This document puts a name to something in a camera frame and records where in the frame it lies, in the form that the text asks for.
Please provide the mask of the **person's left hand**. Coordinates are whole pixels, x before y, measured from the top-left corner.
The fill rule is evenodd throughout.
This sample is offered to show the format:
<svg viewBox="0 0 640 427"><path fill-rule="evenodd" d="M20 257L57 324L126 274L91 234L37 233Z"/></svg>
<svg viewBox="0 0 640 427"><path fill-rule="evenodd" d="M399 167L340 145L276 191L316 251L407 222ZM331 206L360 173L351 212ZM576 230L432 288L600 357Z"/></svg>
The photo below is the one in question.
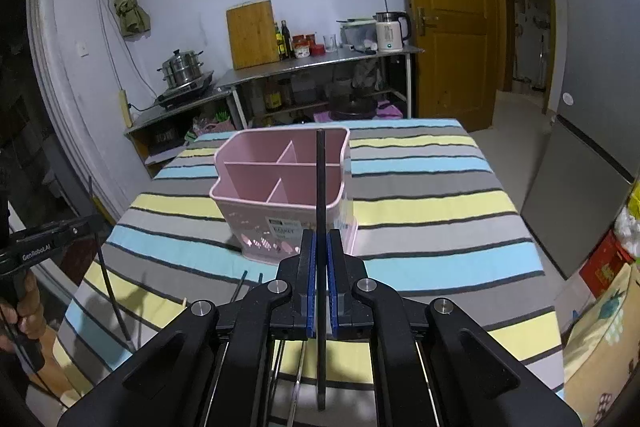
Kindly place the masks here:
<svg viewBox="0 0 640 427"><path fill-rule="evenodd" d="M39 341L47 329L37 280L30 270L26 272L24 277L24 288L25 295L16 307L1 300L0 343L1 350L4 352L14 352L14 342L6 332L6 326L16 326L29 340L34 341Z"/></svg>

